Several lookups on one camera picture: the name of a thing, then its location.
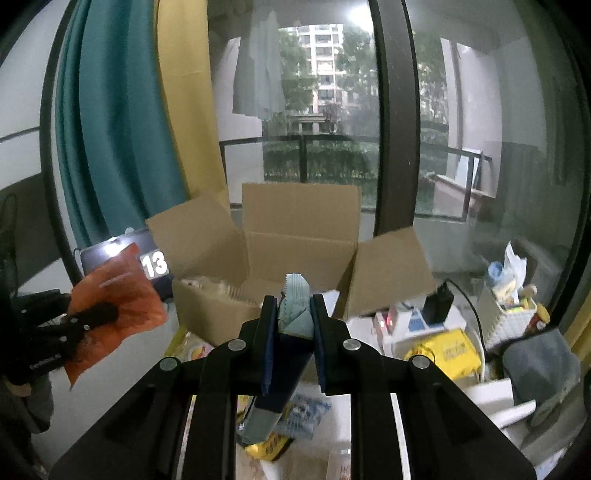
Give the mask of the navy and teal snack box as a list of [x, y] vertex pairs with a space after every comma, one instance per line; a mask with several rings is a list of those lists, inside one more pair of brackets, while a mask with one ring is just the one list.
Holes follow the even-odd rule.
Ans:
[[273, 413], [260, 409], [254, 397], [240, 431], [240, 443], [245, 446], [266, 441], [270, 436], [311, 358], [314, 320], [311, 316], [311, 287], [304, 276], [287, 274], [283, 299], [278, 307], [273, 345], [273, 392], [280, 411]]

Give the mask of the clear bag of biscuits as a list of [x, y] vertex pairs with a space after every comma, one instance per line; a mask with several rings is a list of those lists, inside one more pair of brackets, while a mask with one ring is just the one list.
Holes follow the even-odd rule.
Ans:
[[249, 305], [256, 305], [256, 302], [243, 295], [238, 287], [229, 284], [223, 279], [211, 278], [207, 276], [194, 276], [182, 279], [181, 283], [221, 299], [228, 299]]

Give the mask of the orange snack bag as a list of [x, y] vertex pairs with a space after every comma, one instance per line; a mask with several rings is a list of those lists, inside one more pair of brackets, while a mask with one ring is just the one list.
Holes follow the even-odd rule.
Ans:
[[166, 323], [167, 314], [138, 260], [132, 243], [85, 276], [71, 291], [68, 313], [74, 317], [99, 304], [117, 308], [114, 320], [84, 334], [72, 360], [65, 365], [71, 384], [114, 352], [126, 338]]

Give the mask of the white red text snack pack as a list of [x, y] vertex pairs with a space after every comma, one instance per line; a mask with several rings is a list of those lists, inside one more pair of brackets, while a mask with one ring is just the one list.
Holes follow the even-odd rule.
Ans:
[[329, 452], [327, 480], [349, 480], [352, 473], [352, 450], [349, 447], [338, 447]]

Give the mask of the blue cartoon snack bag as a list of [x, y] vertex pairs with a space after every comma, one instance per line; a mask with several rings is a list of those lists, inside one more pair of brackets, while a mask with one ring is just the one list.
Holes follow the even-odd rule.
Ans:
[[332, 408], [331, 402], [303, 394], [294, 394], [277, 421], [273, 432], [294, 440], [311, 440], [322, 418]]

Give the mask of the yellow chips bag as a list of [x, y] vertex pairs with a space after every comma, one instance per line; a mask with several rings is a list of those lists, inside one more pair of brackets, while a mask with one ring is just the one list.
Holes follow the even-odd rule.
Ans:
[[164, 356], [189, 362], [206, 357], [212, 350], [211, 344], [181, 326], [172, 337]]

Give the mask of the yellow black snack bag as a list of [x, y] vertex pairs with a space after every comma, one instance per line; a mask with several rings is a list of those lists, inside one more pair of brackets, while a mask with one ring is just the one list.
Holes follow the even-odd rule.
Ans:
[[266, 441], [245, 446], [243, 450], [252, 459], [274, 462], [287, 452], [292, 443], [294, 443], [294, 438], [271, 432]]

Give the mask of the white charger block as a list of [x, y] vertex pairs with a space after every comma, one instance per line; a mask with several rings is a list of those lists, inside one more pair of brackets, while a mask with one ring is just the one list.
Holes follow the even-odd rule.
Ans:
[[379, 335], [390, 335], [404, 338], [426, 329], [421, 311], [413, 308], [400, 311], [390, 309], [379, 311], [374, 317], [374, 328]]

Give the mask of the brown cardboard box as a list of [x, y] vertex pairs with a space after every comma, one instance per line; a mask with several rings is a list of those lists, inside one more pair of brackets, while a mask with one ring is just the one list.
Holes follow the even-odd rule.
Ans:
[[[287, 274], [311, 291], [339, 291], [335, 317], [367, 316], [435, 291], [411, 227], [362, 241], [361, 192], [353, 185], [262, 183], [242, 187], [242, 222], [207, 194], [146, 222], [173, 276], [178, 319], [218, 346], [280, 296]], [[181, 283], [207, 276], [238, 287], [256, 305], [221, 299]]]

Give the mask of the black power adapter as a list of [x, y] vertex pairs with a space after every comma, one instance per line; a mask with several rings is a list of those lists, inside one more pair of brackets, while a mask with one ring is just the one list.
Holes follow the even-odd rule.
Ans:
[[422, 309], [422, 316], [427, 325], [443, 324], [451, 310], [454, 295], [446, 282], [429, 295]]

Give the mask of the white woven basket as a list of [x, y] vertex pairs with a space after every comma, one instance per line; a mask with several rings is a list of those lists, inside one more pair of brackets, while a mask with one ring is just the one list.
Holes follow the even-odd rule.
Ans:
[[477, 312], [486, 350], [493, 351], [502, 343], [522, 337], [536, 311], [537, 304], [531, 299], [527, 299], [525, 305], [506, 310], [492, 291], [484, 287], [478, 298]]

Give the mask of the grey cloth pouch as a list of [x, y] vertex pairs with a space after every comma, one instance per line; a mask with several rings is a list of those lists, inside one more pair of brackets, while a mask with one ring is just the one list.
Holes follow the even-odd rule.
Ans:
[[519, 403], [536, 402], [530, 425], [541, 425], [581, 379], [581, 364], [558, 329], [551, 329], [504, 347], [504, 373]]

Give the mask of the teal left curtain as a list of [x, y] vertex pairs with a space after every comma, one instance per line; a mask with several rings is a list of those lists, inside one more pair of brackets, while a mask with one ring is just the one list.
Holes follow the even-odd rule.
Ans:
[[79, 1], [57, 71], [69, 222], [86, 248], [187, 200], [157, 62], [156, 2]]

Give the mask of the yellow left curtain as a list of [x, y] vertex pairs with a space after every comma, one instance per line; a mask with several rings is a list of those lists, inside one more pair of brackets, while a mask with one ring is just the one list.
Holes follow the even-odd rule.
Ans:
[[211, 82], [207, 2], [159, 1], [156, 40], [166, 111], [190, 197], [229, 207]]

